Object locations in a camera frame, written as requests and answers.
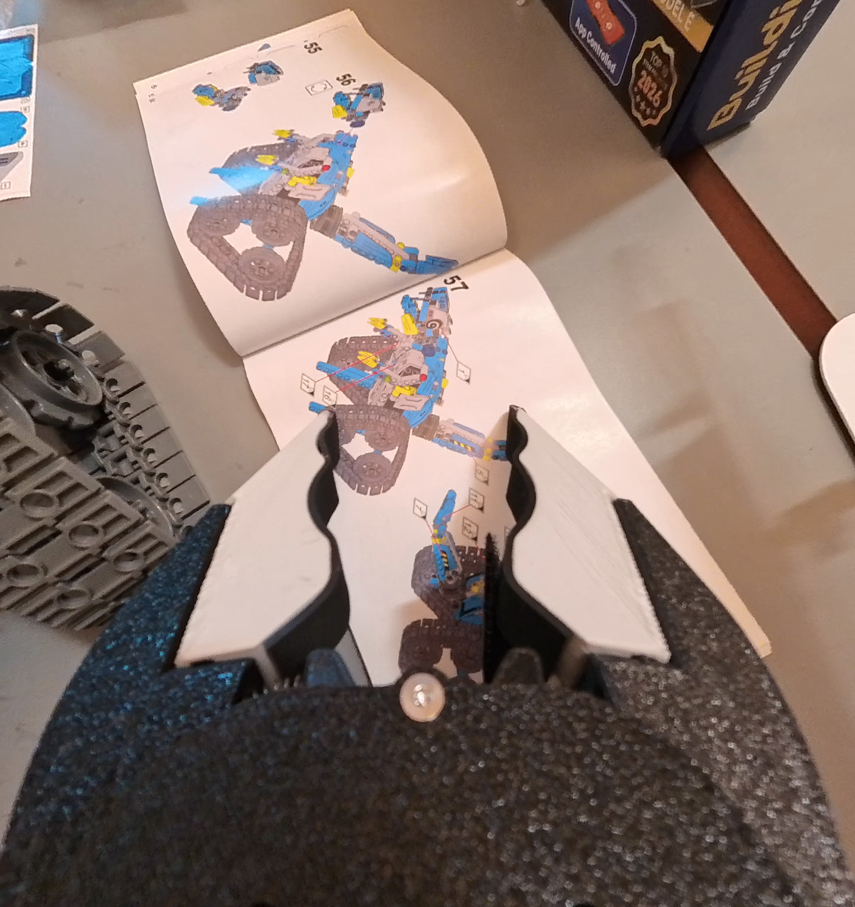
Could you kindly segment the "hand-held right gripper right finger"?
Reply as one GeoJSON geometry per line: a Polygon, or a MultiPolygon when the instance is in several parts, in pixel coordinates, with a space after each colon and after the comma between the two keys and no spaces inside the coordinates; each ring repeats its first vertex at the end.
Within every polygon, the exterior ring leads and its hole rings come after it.
{"type": "Polygon", "coordinates": [[[484,680],[533,663],[541,680],[576,686],[588,655],[671,652],[610,490],[519,406],[510,407],[505,499],[514,526],[487,551],[484,680]]]}

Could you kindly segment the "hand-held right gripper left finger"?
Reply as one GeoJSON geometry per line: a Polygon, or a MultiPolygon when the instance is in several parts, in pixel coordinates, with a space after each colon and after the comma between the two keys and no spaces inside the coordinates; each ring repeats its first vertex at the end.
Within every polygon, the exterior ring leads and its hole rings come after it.
{"type": "Polygon", "coordinates": [[[232,496],[177,667],[252,659],[276,686],[342,640],[349,595],[328,527],[339,453],[336,417],[324,411],[232,496]]]}

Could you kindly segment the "tracked brick robot model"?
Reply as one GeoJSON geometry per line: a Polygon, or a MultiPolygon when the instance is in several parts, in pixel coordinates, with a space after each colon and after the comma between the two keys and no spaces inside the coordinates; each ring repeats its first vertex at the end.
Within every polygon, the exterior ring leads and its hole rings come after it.
{"type": "Polygon", "coordinates": [[[208,506],[121,349],[57,299],[0,288],[0,608],[103,625],[208,506]]]}

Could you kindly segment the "blue sticker sheet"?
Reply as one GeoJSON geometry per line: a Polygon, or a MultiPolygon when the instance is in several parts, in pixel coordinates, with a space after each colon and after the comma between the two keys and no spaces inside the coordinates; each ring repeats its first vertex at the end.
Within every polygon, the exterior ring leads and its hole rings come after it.
{"type": "Polygon", "coordinates": [[[0,200],[31,194],[36,25],[0,30],[0,200]]]}

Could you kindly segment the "grey desk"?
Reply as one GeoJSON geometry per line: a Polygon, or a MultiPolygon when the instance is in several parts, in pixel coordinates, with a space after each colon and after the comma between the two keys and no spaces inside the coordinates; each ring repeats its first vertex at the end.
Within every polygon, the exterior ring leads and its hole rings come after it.
{"type": "Polygon", "coordinates": [[[767,631],[855,839],[855,464],[805,348],[542,5],[0,2],[0,28],[39,27],[33,194],[0,203],[0,285],[95,317],[232,493],[276,444],[172,240],[133,83],[346,7],[474,130],[509,248],[767,631]]]}

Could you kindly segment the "open instruction booklet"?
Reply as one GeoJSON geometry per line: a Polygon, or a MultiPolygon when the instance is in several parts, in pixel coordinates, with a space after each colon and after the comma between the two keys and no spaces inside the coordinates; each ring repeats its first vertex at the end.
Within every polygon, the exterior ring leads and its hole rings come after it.
{"type": "Polygon", "coordinates": [[[344,11],[134,85],[188,272],[283,449],[337,421],[329,522],[345,634],[377,685],[482,670],[486,535],[511,405],[628,498],[770,651],[505,249],[488,161],[455,108],[344,11]]]}

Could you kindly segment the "toy robot box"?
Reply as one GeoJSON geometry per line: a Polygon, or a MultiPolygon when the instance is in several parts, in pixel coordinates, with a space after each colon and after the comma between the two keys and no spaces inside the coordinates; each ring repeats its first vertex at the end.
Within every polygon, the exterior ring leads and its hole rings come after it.
{"type": "Polygon", "coordinates": [[[652,147],[674,157],[767,108],[837,1],[546,1],[652,147]]]}

